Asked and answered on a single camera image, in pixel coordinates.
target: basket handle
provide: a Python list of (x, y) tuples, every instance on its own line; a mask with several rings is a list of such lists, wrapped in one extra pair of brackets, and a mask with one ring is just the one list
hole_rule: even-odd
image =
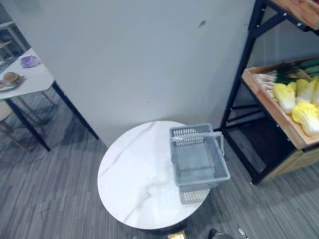
[(220, 149), (221, 149), (221, 153), (224, 156), (225, 155), (225, 150), (224, 150), (224, 135), (222, 132), (217, 131), (214, 132), (215, 136), (219, 137), (220, 139)]
[(207, 136), (209, 136), (209, 137), (212, 137), (212, 136), (218, 137), (219, 140), (220, 140), (221, 153), (222, 153), (223, 156), (225, 155), (224, 135), (220, 131), (217, 131), (217, 132), (206, 132), (206, 133), (192, 133), (192, 134), (186, 134), (186, 135), (181, 135), (181, 136), (175, 136), (175, 137), (170, 138), (170, 142), (173, 143), (173, 142), (176, 142), (176, 141), (179, 141), (179, 140), (183, 140), (183, 139), (186, 139), (186, 138), (199, 137), (199, 136), (200, 137), (207, 137)]

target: white table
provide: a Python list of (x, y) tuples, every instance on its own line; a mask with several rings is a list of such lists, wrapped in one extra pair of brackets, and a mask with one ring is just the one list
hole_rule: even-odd
[[(38, 57), (34, 50), (30, 48), (20, 58), (28, 55)], [(24, 76), (26, 80), (14, 90), (0, 92), (0, 100), (48, 90), (54, 82), (53, 76), (43, 64), (36, 67), (23, 68), (19, 58), (6, 68), (4, 72), (0, 73), (0, 79), (3, 79), (6, 72), (15, 72)]]
[(169, 147), (169, 129), (176, 126), (183, 124), (142, 124), (125, 132), (105, 153), (98, 191), (118, 221), (138, 229), (162, 229), (183, 221), (202, 204), (180, 202)]
[[(23, 55), (20, 56), (28, 56), (33, 55), (37, 56), (37, 54), (33, 51), (33, 49), (29, 49)], [(55, 82), (53, 76), (48, 71), (48, 69), (43, 65), (39, 64), (35, 67), (31, 68), (23, 68), (21, 65), (21, 60), (18, 58), (15, 62), (13, 62), (4, 72), (0, 74), (0, 79), (3, 79), (3, 76), (7, 72), (15, 72), (21, 76), (25, 77), (25, 80), (22, 82), (20, 86), (11, 91), (0, 92), (0, 100), (5, 100), (8, 105), (12, 108), (17, 117), (24, 123), (25, 127), (32, 133), (32, 135), (38, 140), (38, 142), (47, 150), (50, 151), (49, 146), (46, 144), (41, 135), (34, 129), (32, 124), (27, 120), (24, 116), (21, 109), (11, 100), (12, 97), (19, 97), (26, 94), (31, 94), (35, 92), (42, 92), (48, 90), (52, 87), (57, 94), (61, 97), (61, 99), (65, 102), (65, 104), (70, 108), (70, 110), (78, 117), (78, 119), (82, 122), (82, 124), (90, 131), (91, 134), (96, 139), (99, 137), (90, 127), (90, 125), (86, 122), (86, 120), (82, 117), (82, 115), (77, 111), (71, 101), (64, 95), (63, 91), (60, 89), (58, 84)]]
[(12, 29), (13, 26), (15, 26), (14, 21), (4, 22), (4, 23), (0, 24), (0, 30), (7, 30), (9, 32), (9, 34), (11, 35), (11, 37), (14, 39), (14, 41), (19, 45), (21, 50), (24, 52), (24, 51), (26, 51), (26, 47), (22, 43), (20, 38), (16, 35), (14, 30)]

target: white marble tabletop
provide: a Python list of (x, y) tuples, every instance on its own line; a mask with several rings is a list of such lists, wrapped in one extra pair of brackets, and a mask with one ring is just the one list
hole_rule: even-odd
[[(21, 55), (20, 58), (29, 55), (38, 57), (34, 50), (31, 48), (27, 50), (23, 55)], [(19, 75), (24, 76), (25, 80), (14, 90), (0, 92), (0, 100), (39, 91), (45, 91), (49, 89), (54, 82), (53, 76), (42, 63), (35, 67), (23, 68), (20, 58), (9, 65), (5, 71), (0, 73), (0, 79), (3, 79), (3, 76), (7, 72), (16, 72)]]
[(105, 153), (98, 172), (98, 191), (108, 212), (138, 229), (175, 225), (202, 204), (183, 205), (170, 160), (172, 121), (139, 125), (120, 136)]

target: purple object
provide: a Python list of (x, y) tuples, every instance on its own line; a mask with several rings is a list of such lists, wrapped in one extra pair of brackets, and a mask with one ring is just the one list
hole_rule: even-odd
[(21, 65), (23, 68), (30, 68), (40, 64), (40, 60), (36, 56), (21, 57)]

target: shelving unit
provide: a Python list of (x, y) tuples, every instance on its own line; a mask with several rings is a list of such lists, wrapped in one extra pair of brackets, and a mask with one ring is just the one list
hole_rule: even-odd
[[(261, 23), (267, 7), (276, 11), (276, 14)], [(226, 110), (220, 128), (216, 129), (224, 133), (227, 141), (251, 175), (253, 184), (260, 183), (264, 178), (274, 177), (319, 161), (319, 141), (315, 139), (308, 142), (307, 139), (304, 140), (305, 137), (295, 138), (293, 130), (291, 132), (286, 130), (280, 119), (269, 112), (267, 103), (256, 95), (255, 88), (249, 85), (247, 77), (251, 69), (247, 69), (244, 73), (256, 39), (284, 20), (290, 21), (301, 31), (312, 31), (319, 35), (319, 5), (311, 0), (256, 0), (248, 27), (246, 44)], [(251, 93), (256, 104), (234, 106), (242, 83)], [(232, 111), (242, 109), (252, 111), (230, 118)], [(234, 122), (260, 112), (264, 113), (263, 117), (234, 124)], [(247, 141), (249, 150), (240, 145), (243, 141)]]

